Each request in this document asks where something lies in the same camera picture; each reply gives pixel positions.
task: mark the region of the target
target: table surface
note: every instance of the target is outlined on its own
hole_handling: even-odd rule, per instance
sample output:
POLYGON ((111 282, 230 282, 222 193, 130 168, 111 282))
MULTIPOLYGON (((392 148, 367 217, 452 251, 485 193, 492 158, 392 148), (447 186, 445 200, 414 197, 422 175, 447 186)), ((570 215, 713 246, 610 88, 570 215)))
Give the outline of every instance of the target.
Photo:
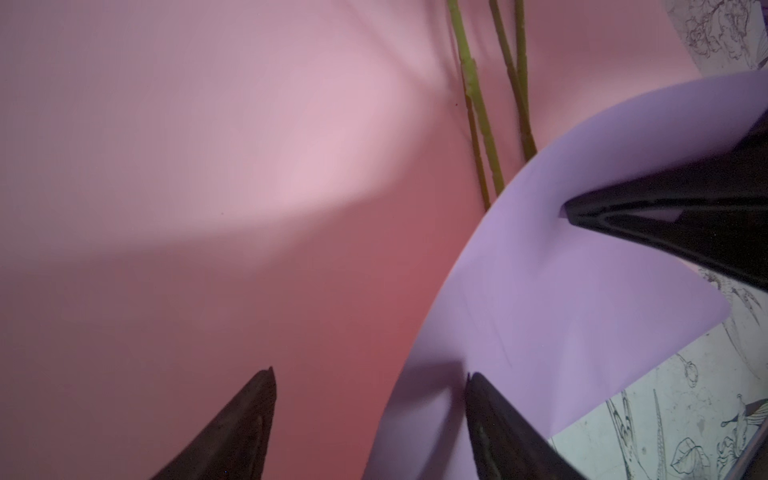
MULTIPOLYGON (((764 68, 758 0, 664 0, 703 75, 764 68)), ((591 480, 721 480, 768 416, 768 294, 700 269, 731 315, 550 440, 591 480)))

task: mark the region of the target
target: green stem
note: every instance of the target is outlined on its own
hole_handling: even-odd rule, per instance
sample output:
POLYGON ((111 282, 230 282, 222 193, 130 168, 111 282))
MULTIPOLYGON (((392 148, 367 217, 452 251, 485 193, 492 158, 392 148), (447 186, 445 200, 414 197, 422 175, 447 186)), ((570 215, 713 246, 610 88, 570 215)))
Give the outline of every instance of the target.
POLYGON ((528 56, 525 54, 525 0, 515 0, 515 45, 518 50, 520 92, 528 110, 528 56))
MULTIPOLYGON (((509 83, 512 85, 512 93, 515 94, 515 103, 518 107, 518 123, 520 127, 520 142, 523 147, 523 156, 525 157, 525 161, 529 161, 536 155, 536 143, 533 139, 533 132, 531 131, 531 119, 528 116, 528 102, 523 93, 521 79, 519 78, 520 70, 515 70, 515 63, 512 60, 512 53, 509 48, 509 42, 507 41, 507 33, 504 30, 502 14, 498 8, 498 1, 488 0, 488 3, 491 6, 491 15, 493 16, 493 25, 496 27, 498 45, 502 49, 502 57, 504 57, 504 63, 507 66, 507 76, 509 77, 509 83)), ((515 0, 515 4, 517 3, 522 3, 522 1, 515 0)))
POLYGON ((458 45, 458 57, 462 64, 462 71, 465 79, 466 95, 472 100, 472 105, 477 112, 478 125, 483 136, 485 144, 485 155, 488 157, 488 166, 491 168, 491 177, 493 187, 496 190, 496 196, 504 190, 504 176, 502 175, 502 166, 498 162, 498 153, 496 152, 496 143, 493 141, 491 132, 491 122, 488 120, 488 112, 485 110, 485 102, 480 92, 480 80, 478 79, 477 64, 469 51, 469 42, 467 34, 464 31, 464 22, 462 13, 458 9, 457 0, 448 0, 448 8, 451 12, 451 22, 458 45))
MULTIPOLYGON (((462 74, 462 84, 464 84, 464 75, 462 74)), ((478 128, 475 124, 475 112, 472 110, 472 99, 464 94, 464 102, 467 105, 467 118, 469 119, 469 134, 472 137, 472 153, 475 155, 475 169, 478 173, 478 182, 480 182, 480 193, 482 194, 482 204, 487 212, 491 208, 491 196, 488 193, 488 183, 485 181, 485 169, 482 166, 482 155, 480 153, 480 140, 478 139, 478 128)))

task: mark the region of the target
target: lavender paper sheet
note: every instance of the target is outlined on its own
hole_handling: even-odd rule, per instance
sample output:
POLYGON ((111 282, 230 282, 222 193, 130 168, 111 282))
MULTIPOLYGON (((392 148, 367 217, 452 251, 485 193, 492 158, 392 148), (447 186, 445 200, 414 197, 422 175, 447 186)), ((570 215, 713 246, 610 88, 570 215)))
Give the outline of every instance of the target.
POLYGON ((546 147, 485 216, 389 399, 366 480, 476 478, 462 404, 482 372, 548 438, 727 318, 676 258, 573 227, 579 194, 727 151, 768 108, 768 71, 631 99, 546 147))

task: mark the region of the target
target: purple paper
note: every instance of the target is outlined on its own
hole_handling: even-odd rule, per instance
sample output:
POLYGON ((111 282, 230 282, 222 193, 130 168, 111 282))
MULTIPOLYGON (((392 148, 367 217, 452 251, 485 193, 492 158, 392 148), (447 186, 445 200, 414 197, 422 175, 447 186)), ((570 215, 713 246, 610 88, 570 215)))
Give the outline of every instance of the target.
POLYGON ((510 183, 454 265, 389 399, 364 478, 476 478, 462 390, 482 372, 544 437, 727 318, 675 257, 573 227, 563 203, 732 148, 768 108, 768 71, 610 108, 510 183))

